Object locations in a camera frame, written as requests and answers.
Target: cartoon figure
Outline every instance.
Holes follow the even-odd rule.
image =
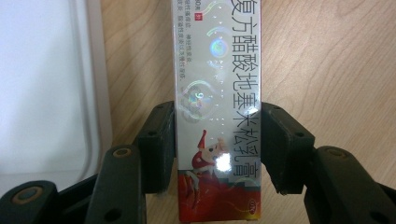
[[[186,198],[190,197],[192,194],[194,198],[192,209],[195,208],[200,201],[200,180],[211,185],[219,185],[219,180],[214,172],[216,159],[223,153],[229,152],[222,138],[218,138],[216,144],[205,147],[205,136],[206,130],[204,130],[201,140],[198,143],[198,152],[191,161],[193,170],[187,171],[184,175],[187,185]]]

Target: rectangular box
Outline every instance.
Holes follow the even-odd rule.
[[[261,4],[173,0],[179,218],[261,214]]]

